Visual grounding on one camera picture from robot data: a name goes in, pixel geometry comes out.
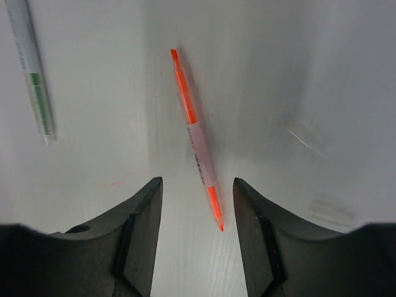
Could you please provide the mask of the orange thin pen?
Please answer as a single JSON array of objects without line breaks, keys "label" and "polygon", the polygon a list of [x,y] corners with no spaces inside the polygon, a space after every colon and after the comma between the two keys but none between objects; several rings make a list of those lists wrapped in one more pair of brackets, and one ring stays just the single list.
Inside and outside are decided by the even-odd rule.
[{"label": "orange thin pen", "polygon": [[174,65],[176,83],[178,86],[181,108],[186,116],[187,131],[194,152],[194,158],[199,170],[200,180],[209,198],[214,220],[221,231],[224,231],[223,214],[220,195],[217,186],[215,170],[210,157],[209,146],[206,142],[204,129],[199,120],[192,93],[184,73],[183,65],[176,49],[170,50]]}]

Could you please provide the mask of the green white pen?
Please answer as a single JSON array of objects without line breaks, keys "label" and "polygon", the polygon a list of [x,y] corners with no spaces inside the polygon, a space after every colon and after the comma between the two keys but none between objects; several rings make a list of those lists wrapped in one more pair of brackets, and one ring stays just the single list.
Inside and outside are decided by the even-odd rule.
[{"label": "green white pen", "polygon": [[35,120],[45,145],[56,140],[54,114],[28,1],[5,2]]}]

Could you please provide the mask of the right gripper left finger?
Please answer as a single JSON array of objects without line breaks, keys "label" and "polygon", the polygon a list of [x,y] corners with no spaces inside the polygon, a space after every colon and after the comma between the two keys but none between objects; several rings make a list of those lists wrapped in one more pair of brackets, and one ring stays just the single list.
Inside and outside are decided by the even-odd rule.
[{"label": "right gripper left finger", "polygon": [[1,226],[2,296],[150,296],[163,180],[64,233]]}]

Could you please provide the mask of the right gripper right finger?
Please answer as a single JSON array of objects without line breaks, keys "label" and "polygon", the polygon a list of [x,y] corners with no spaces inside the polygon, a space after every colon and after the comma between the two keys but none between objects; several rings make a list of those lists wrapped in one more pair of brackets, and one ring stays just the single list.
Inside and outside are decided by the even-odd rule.
[{"label": "right gripper right finger", "polygon": [[394,296],[395,225],[349,233],[315,225],[243,179],[233,202],[249,296]]}]

